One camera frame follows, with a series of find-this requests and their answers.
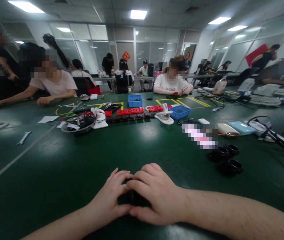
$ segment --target ceiling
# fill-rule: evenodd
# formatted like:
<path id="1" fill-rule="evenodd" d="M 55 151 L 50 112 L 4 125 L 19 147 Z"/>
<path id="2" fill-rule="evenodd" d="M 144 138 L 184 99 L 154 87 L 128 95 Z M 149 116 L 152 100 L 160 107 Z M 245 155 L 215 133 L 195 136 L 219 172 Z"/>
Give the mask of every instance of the ceiling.
<path id="1" fill-rule="evenodd" d="M 253 25 L 284 14 L 283 0 L 28 0 L 45 14 L 31 14 L 0 0 L 0 21 L 68 21 L 111 25 L 172 27 L 225 31 L 236 25 Z M 184 13 L 191 6 L 200 9 Z M 148 11 L 145 20 L 129 18 L 130 10 Z M 221 25 L 208 25 L 218 17 L 232 17 Z"/>

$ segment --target phone holder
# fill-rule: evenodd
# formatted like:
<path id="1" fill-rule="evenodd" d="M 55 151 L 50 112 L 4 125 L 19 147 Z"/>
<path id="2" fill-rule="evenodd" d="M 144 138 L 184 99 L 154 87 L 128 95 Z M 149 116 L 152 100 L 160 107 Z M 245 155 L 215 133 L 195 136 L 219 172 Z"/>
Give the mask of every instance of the phone holder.
<path id="1" fill-rule="evenodd" d="M 163 108 L 163 111 L 156 113 L 155 118 L 157 118 L 161 123 L 172 125 L 174 123 L 174 120 L 170 117 L 170 115 L 173 112 L 168 110 L 167 103 L 162 103 L 161 107 Z"/>
<path id="2" fill-rule="evenodd" d="M 98 108 L 91 108 L 91 112 L 94 114 L 94 116 L 96 116 L 93 129 L 103 128 L 108 126 L 106 122 L 106 115 L 103 110 Z"/>

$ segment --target wrench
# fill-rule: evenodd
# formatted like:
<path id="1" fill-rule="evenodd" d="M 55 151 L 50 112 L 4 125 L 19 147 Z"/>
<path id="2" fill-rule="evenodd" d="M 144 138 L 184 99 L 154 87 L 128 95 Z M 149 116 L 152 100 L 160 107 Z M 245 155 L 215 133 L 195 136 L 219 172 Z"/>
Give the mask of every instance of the wrench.
<path id="1" fill-rule="evenodd" d="M 24 137 L 22 138 L 22 140 L 19 141 L 19 143 L 17 145 L 22 145 L 25 141 L 25 139 L 27 138 L 27 136 L 30 134 L 31 132 L 25 132 Z"/>

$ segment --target red poster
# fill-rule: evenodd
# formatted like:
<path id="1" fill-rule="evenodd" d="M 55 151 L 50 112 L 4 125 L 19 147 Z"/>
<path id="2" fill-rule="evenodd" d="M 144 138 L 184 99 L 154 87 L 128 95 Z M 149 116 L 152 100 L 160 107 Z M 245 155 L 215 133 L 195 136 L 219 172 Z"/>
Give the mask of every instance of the red poster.
<path id="1" fill-rule="evenodd" d="M 126 61 L 128 61 L 130 57 L 131 57 L 131 56 L 128 54 L 127 51 L 125 51 L 125 53 L 124 53 L 123 56 L 122 56 L 122 58 L 124 58 Z"/>
<path id="2" fill-rule="evenodd" d="M 190 57 L 190 52 L 187 53 L 187 55 L 185 56 L 185 59 L 188 60 Z"/>

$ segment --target black t-shirt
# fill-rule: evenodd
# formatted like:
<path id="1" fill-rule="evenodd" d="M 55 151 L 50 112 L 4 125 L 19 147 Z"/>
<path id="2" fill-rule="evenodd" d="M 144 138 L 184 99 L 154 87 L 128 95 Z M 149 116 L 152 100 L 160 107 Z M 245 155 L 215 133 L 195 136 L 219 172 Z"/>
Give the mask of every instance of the black t-shirt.
<path id="1" fill-rule="evenodd" d="M 110 62 L 107 60 L 107 57 L 104 57 L 102 61 L 102 66 L 105 68 L 106 74 L 111 73 L 112 67 L 114 66 L 114 60 Z"/>
<path id="2" fill-rule="evenodd" d="M 252 64 L 253 68 L 259 68 L 256 73 L 260 72 L 265 66 L 268 64 L 268 62 L 272 59 L 273 54 L 269 52 L 263 53 L 263 57 L 257 60 L 255 63 Z"/>
<path id="3" fill-rule="evenodd" d="M 0 57 L 3 57 L 6 59 L 7 64 L 9 65 L 9 67 L 11 68 L 11 70 L 17 75 L 19 76 L 20 71 L 19 71 L 19 66 L 18 63 L 14 60 L 14 58 L 8 53 L 8 51 L 0 46 Z"/>

